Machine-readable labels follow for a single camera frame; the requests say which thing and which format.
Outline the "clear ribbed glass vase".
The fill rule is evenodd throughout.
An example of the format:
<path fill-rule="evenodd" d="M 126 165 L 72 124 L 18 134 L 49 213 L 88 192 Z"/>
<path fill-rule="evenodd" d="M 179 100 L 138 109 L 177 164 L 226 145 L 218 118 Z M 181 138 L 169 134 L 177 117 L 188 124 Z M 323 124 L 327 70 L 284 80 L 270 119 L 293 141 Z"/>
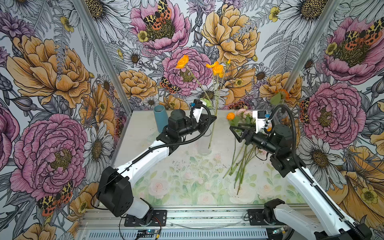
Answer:
<path fill-rule="evenodd" d="M 211 136 L 212 131 L 208 130 L 201 138 L 199 138 L 197 143 L 199 155 L 208 156 L 212 152 L 210 148 Z"/>

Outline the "orange poppy flower stem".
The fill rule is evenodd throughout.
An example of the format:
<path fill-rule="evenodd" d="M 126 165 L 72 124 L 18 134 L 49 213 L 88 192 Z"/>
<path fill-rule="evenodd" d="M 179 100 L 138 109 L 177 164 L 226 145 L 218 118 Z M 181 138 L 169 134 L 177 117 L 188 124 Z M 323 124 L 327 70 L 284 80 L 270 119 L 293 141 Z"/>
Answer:
<path fill-rule="evenodd" d="M 209 70 L 210 62 L 207 57 L 197 54 L 191 56 L 189 54 L 183 54 L 177 62 L 175 69 L 179 70 L 179 79 L 176 83 L 181 89 L 181 93 L 184 96 L 191 96 L 193 91 L 200 89 L 203 92 L 202 96 L 195 97 L 207 104 L 209 108 L 212 108 L 213 100 L 208 94 L 209 84 L 213 79 L 213 73 Z"/>

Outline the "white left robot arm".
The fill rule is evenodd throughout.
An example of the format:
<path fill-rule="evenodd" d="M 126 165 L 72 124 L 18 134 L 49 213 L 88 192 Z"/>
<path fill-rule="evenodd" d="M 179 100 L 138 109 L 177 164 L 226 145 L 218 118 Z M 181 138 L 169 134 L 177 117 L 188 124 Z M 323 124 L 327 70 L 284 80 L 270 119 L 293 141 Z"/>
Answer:
<path fill-rule="evenodd" d="M 199 140 L 217 117 L 196 100 L 187 116 L 184 110 L 173 110 L 156 140 L 140 155 L 117 168 L 107 167 L 101 175 L 95 197 L 114 216 L 132 216 L 147 225 L 153 219 L 153 207 L 135 198 L 132 187 L 154 165 L 171 155 L 178 147 Z"/>

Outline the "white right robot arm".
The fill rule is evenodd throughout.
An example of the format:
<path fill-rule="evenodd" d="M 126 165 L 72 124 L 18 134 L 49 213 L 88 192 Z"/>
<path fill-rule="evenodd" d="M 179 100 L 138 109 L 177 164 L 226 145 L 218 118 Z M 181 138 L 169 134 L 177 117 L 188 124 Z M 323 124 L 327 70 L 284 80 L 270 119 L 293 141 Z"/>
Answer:
<path fill-rule="evenodd" d="M 274 169 L 300 193 L 318 219 L 314 222 L 283 200 L 273 199 L 264 205 L 263 220 L 267 224 L 285 224 L 308 240 L 371 239 L 369 227 L 348 216 L 297 155 L 295 119 L 287 106 L 276 106 L 262 128 L 257 128 L 256 124 L 238 124 L 230 130 L 238 142 L 253 145 L 271 155 Z"/>

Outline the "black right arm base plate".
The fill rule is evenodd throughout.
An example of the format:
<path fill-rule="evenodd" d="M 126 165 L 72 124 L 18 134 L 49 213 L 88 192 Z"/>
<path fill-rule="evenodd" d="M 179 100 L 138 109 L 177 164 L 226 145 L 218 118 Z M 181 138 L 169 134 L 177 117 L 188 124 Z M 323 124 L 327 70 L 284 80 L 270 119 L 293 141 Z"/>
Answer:
<path fill-rule="evenodd" d="M 251 226 L 284 226 L 271 210 L 248 209 L 247 217 Z"/>

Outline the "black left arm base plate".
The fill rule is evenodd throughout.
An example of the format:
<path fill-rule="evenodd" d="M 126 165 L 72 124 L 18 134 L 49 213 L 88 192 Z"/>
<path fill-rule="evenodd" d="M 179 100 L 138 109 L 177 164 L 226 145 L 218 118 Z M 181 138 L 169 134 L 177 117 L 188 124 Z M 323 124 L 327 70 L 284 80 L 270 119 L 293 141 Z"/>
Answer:
<path fill-rule="evenodd" d="M 125 227 L 165 227 L 167 223 L 167 210 L 153 210 L 145 215 L 143 219 L 127 215 L 125 217 Z"/>

